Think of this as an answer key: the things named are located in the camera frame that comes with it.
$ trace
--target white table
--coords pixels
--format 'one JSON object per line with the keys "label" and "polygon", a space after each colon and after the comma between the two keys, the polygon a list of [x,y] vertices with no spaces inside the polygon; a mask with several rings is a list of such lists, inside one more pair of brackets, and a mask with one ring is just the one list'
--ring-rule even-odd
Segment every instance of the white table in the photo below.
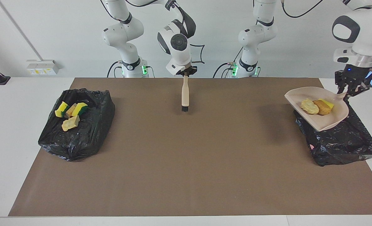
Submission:
{"label": "white table", "polygon": [[[73,78],[12,78],[0,86],[0,225],[271,225],[372,226],[372,216],[214,216],[9,218],[8,213],[39,151],[46,117]],[[321,79],[336,92],[333,79]],[[372,135],[372,90],[350,100]],[[368,160],[372,170],[372,159]]]}

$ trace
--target black clamp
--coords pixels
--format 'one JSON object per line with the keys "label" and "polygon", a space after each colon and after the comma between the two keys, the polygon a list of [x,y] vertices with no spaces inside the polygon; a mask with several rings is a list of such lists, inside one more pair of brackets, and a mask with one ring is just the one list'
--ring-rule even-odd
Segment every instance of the black clamp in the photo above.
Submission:
{"label": "black clamp", "polygon": [[178,71],[177,75],[182,75],[183,77],[186,75],[190,77],[190,75],[194,75],[197,72],[197,66],[191,66],[186,68],[184,71]]}
{"label": "black clamp", "polygon": [[356,67],[353,65],[346,65],[345,70],[335,72],[335,84],[338,86],[338,94],[344,92],[345,87],[348,86],[347,94],[344,100],[349,97],[357,96],[372,86],[365,82],[365,78],[369,73],[369,68]]}
{"label": "black clamp", "polygon": [[134,63],[125,63],[125,62],[123,62],[123,66],[125,66],[126,69],[129,70],[129,71],[133,71],[134,69],[136,69],[136,67],[138,65],[140,65],[140,63],[141,63],[141,59],[138,58],[138,60],[136,62],[134,62]]}

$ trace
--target brown mat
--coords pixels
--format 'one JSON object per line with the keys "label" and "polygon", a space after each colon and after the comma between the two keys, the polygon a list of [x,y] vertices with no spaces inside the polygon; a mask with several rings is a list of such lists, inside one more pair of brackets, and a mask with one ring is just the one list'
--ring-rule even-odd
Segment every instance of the brown mat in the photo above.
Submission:
{"label": "brown mat", "polygon": [[318,79],[190,79],[189,113],[182,82],[75,79],[110,90],[110,134],[78,163],[41,150],[9,216],[372,214],[367,163],[317,166],[283,97]]}

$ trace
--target white wall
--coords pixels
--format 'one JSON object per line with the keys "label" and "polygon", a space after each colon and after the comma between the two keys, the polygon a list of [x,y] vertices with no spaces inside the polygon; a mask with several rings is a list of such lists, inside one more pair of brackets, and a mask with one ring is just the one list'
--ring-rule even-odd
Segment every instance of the white wall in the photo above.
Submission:
{"label": "white wall", "polygon": [[[318,0],[286,1],[290,14],[305,12]],[[99,0],[1,0],[13,19],[38,50],[42,58],[56,60],[63,67],[61,77],[103,77],[120,55],[101,38],[102,30],[114,24]],[[212,77],[219,64],[233,60],[240,46],[239,31],[254,25],[251,0],[179,0],[179,4],[196,21],[193,44],[206,44],[203,59],[195,77]],[[158,77],[170,77],[164,66],[170,56],[157,41],[157,31],[173,19],[160,5],[144,8],[129,6],[145,26],[142,37],[134,40],[140,55],[154,67]],[[260,45],[260,76],[332,78],[344,66],[332,61],[336,48],[345,47],[332,37],[333,21],[349,12],[339,0],[324,1],[300,19],[291,19],[279,3],[275,23],[279,35]],[[200,49],[193,47],[194,60]],[[29,76],[26,60],[36,55],[20,36],[0,8],[0,71],[10,76]]]}

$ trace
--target brush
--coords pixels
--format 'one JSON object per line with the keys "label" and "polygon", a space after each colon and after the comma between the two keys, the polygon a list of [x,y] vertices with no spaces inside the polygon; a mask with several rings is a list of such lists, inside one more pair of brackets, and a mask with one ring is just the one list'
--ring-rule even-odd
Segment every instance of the brush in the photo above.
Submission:
{"label": "brush", "polygon": [[189,111],[189,83],[188,83],[189,76],[185,74],[183,76],[183,87],[182,87],[182,111],[188,112]]}

